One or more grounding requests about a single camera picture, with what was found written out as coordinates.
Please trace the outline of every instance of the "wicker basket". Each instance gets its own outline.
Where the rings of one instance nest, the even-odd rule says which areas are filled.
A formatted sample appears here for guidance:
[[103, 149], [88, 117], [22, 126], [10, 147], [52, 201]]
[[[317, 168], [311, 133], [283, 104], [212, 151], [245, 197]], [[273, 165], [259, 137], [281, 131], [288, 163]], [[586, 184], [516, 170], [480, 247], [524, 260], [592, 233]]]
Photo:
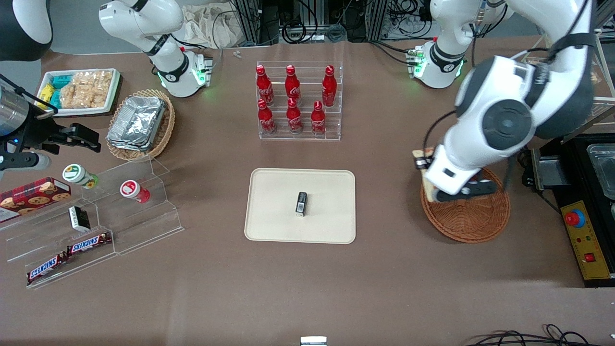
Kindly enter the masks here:
[[421, 187], [423, 210], [438, 231], [462, 243], [483, 243], [504, 230], [510, 217], [510, 199], [493, 172], [484, 168], [483, 176], [498, 185], [498, 192], [459, 201], [430, 203]]
[[[113, 156], [128, 161], [141, 158], [145, 155], [150, 155], [152, 158], [155, 158], [160, 155], [160, 153], [162, 153], [162, 150], [164, 150], [164, 148], [169, 143], [169, 140], [171, 139], [171, 132], [173, 132], [173, 126], [175, 125], [175, 109], [173, 109], [173, 105], [171, 104], [171, 100], [169, 100], [169, 97], [158, 90], [148, 89], [138, 91], [132, 94], [132, 96], [159, 97], [167, 104], [167, 108], [164, 111], [160, 127], [158, 128], [158, 133], [156, 134], [154, 145], [149, 151], [136, 151], [116, 148], [107, 141], [107, 147], [109, 147], [109, 151], [113, 154]], [[113, 114], [113, 118], [111, 118], [111, 124], [109, 124], [109, 129], [111, 129], [111, 126], [113, 126], [113, 123], [115, 123], [115, 120], [117, 119], [117, 114], [119, 113], [119, 110], [122, 108], [124, 102], [126, 102], [127, 99], [128, 98], [122, 101], [122, 103], [116, 109], [115, 114]]]

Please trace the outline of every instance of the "white tray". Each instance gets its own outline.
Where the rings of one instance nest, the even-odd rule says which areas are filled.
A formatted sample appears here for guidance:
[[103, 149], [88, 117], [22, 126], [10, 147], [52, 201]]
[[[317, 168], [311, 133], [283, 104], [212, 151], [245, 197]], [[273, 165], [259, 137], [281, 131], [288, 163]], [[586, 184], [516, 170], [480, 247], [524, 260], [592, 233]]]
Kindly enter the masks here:
[[92, 115], [99, 113], [107, 113], [111, 110], [111, 106], [113, 105], [113, 100], [115, 99], [115, 94], [117, 91], [117, 85], [119, 84], [120, 73], [115, 68], [97, 68], [92, 70], [65, 70], [65, 71], [50, 71], [45, 72], [45, 75], [42, 77], [41, 85], [39, 86], [39, 90], [36, 94], [36, 97], [41, 97], [42, 88], [47, 85], [47, 83], [51, 83], [51, 79], [55, 76], [66, 76], [66, 75], [74, 75], [77, 72], [94, 72], [98, 70], [103, 71], [112, 71], [113, 77], [111, 78], [111, 85], [109, 86], [109, 91], [107, 92], [107, 99], [105, 101], [105, 105], [103, 107], [96, 108], [67, 108], [67, 109], [59, 109], [58, 114], [54, 115], [54, 118], [62, 118], [64, 116], [84, 116], [84, 115]]
[[[299, 192], [306, 214], [295, 214]], [[246, 238], [350, 244], [355, 238], [355, 178], [350, 171], [257, 168], [250, 177]]]

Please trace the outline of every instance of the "brown table surface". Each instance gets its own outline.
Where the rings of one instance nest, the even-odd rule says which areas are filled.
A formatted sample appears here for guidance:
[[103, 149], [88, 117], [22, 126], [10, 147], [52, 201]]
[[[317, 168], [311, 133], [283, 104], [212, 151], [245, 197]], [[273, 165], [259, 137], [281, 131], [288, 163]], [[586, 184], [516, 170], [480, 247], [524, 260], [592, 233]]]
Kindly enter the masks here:
[[[536, 39], [481, 39], [477, 61], [512, 55]], [[172, 98], [177, 123], [159, 159], [170, 169], [167, 193], [186, 230], [39, 290], [26, 290], [23, 266], [0, 260], [0, 343], [297, 345], [300, 336], [325, 335], [330, 345], [462, 345], [502, 329], [542, 335], [543, 323], [612, 343], [615, 291], [581, 288], [561, 217], [521, 185], [518, 166], [510, 222], [495, 240], [456, 243], [424, 215], [411, 150], [453, 108], [461, 78], [429, 89], [369, 44], [278, 44], [241, 49], [241, 60], [231, 52], [211, 87]], [[342, 141], [261, 142], [256, 61], [338, 59], [345, 73]], [[145, 54], [50, 54], [43, 70], [107, 67], [125, 78], [122, 98], [161, 89]], [[78, 121], [104, 142], [109, 117]], [[452, 122], [439, 126], [433, 141]], [[49, 170], [7, 173], [0, 185], [59, 177], [73, 162], [92, 172], [122, 163], [106, 147], [100, 154], [62, 147]], [[246, 239], [248, 184], [258, 167], [352, 171], [355, 241]], [[494, 168], [502, 176], [504, 165]], [[5, 252], [0, 246], [0, 258]]]

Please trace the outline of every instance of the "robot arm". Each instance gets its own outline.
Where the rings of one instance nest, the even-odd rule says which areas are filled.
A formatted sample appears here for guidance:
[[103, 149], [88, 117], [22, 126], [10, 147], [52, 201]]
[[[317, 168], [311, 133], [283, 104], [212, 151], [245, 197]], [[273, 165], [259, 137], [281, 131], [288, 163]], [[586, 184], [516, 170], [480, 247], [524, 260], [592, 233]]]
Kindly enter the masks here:
[[533, 66], [496, 56], [466, 76], [455, 100], [458, 122], [437, 146], [425, 174], [449, 195], [458, 194], [482, 167], [516, 153], [535, 134], [565, 135], [591, 111], [593, 1], [506, 1], [556, 41], [554, 59]]
[[441, 89], [451, 85], [461, 68], [467, 48], [481, 25], [508, 19], [512, 10], [506, 10], [503, 2], [491, 0], [432, 0], [432, 18], [440, 25], [440, 36], [417, 46], [413, 53], [417, 66], [412, 77], [425, 85]]
[[[0, 60], [34, 61], [51, 46], [53, 32], [46, 0], [13, 0], [0, 2]], [[0, 179], [5, 171], [45, 169], [50, 159], [44, 150], [58, 154], [59, 144], [81, 146], [100, 152], [98, 133], [80, 124], [59, 126], [52, 116], [57, 111], [44, 111], [26, 101], [33, 99], [23, 88], [3, 75], [0, 79]]]
[[98, 19], [111, 36], [130, 42], [149, 56], [162, 85], [173, 96], [188, 97], [205, 85], [203, 55], [183, 52], [170, 37], [184, 20], [174, 0], [111, 1], [100, 6]]

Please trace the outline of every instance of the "cloth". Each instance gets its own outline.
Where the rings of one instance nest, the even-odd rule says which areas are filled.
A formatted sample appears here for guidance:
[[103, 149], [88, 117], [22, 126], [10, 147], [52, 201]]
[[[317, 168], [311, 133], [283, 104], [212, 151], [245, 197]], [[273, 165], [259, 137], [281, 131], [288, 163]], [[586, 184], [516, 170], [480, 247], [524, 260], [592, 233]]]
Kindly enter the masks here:
[[220, 13], [234, 10], [230, 2], [184, 5], [181, 10], [184, 13], [186, 28], [183, 40], [185, 42], [225, 48], [235, 46], [245, 40], [237, 12], [221, 14], [214, 23]]

